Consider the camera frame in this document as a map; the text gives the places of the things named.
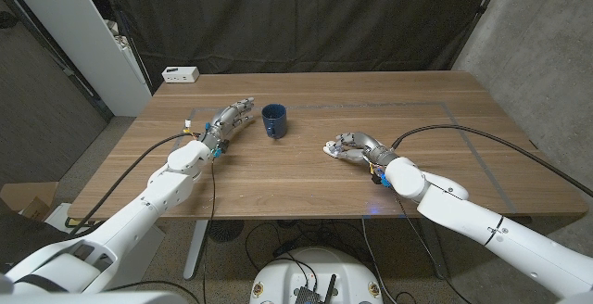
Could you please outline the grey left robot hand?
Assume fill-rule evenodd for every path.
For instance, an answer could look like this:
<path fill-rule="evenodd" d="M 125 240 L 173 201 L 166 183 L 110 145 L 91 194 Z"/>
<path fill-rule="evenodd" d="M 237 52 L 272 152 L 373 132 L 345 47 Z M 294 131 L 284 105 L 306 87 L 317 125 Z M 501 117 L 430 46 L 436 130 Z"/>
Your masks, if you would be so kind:
<path fill-rule="evenodd" d="M 236 128 L 253 120 L 252 116 L 248 116 L 253 107 L 253 97 L 239 100 L 219 110 L 211 122 L 206 124 L 205 131 L 199 135 L 198 140 L 210 149 L 214 158 L 226 152 L 229 138 Z"/>

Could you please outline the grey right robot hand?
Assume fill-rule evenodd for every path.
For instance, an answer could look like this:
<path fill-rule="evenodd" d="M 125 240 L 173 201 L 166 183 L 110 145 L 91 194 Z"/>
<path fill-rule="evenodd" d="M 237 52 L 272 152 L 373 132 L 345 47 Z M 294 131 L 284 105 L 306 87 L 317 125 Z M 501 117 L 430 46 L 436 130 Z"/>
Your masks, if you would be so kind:
<path fill-rule="evenodd" d="M 387 166 L 397 158 L 390 148 L 361 132 L 341 133 L 334 141 L 328 141 L 323 151 L 333 158 L 351 162 L 365 161 L 378 166 Z"/>

